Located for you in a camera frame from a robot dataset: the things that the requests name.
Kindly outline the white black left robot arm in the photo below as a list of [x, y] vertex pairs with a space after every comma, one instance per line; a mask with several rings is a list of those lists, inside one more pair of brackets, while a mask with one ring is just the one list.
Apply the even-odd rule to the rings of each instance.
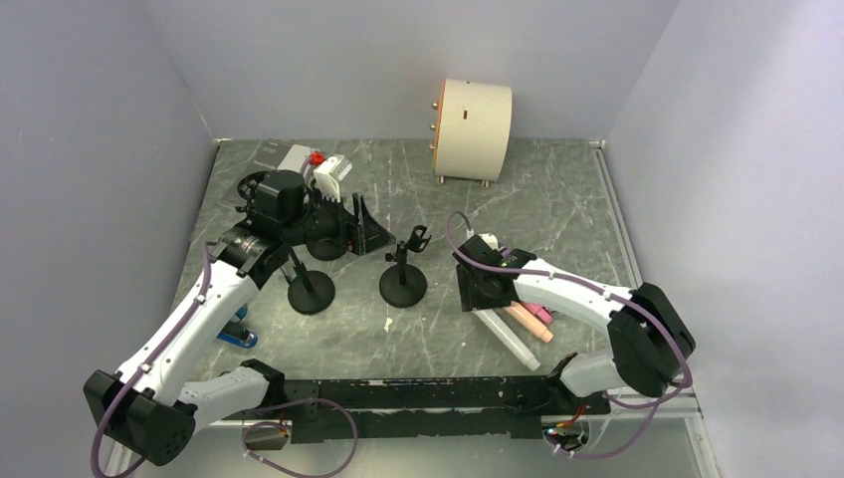
[[190, 382], [188, 377], [236, 313], [285, 264], [294, 265], [289, 301], [297, 312], [312, 315], [330, 305], [332, 279], [306, 268], [297, 247], [332, 260], [346, 253], [363, 256], [395, 241], [370, 215], [361, 195], [354, 194], [345, 206], [296, 171], [254, 172], [237, 190], [243, 219], [204, 246], [202, 272], [186, 297], [117, 370], [97, 370], [85, 383], [97, 426], [90, 458], [96, 476], [103, 475], [105, 438], [141, 461], [162, 466], [208, 424], [240, 411], [264, 412], [286, 404], [284, 375], [257, 359], [210, 380]]

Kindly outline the peach microphone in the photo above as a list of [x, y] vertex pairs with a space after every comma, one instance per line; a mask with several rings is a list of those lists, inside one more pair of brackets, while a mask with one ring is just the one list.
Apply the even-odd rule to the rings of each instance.
[[504, 307], [504, 311], [544, 343], [549, 343], [553, 339], [554, 334], [548, 326], [521, 303], [512, 302], [509, 306]]

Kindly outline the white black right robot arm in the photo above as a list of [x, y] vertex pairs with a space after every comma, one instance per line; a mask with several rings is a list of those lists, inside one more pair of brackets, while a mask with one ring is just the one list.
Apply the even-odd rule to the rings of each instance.
[[608, 347], [565, 359], [551, 379], [563, 393], [586, 397], [629, 387], [661, 403], [685, 388], [693, 335], [658, 286], [610, 286], [567, 273], [535, 254], [492, 248], [475, 234], [453, 256], [464, 311], [514, 302], [544, 306], [588, 325]]

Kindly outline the white microphone silver grille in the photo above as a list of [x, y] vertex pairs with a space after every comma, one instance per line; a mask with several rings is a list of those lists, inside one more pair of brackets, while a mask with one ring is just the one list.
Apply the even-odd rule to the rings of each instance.
[[539, 369], [540, 362], [536, 356], [494, 310], [475, 310], [472, 314], [481, 320], [523, 366], [530, 371]]

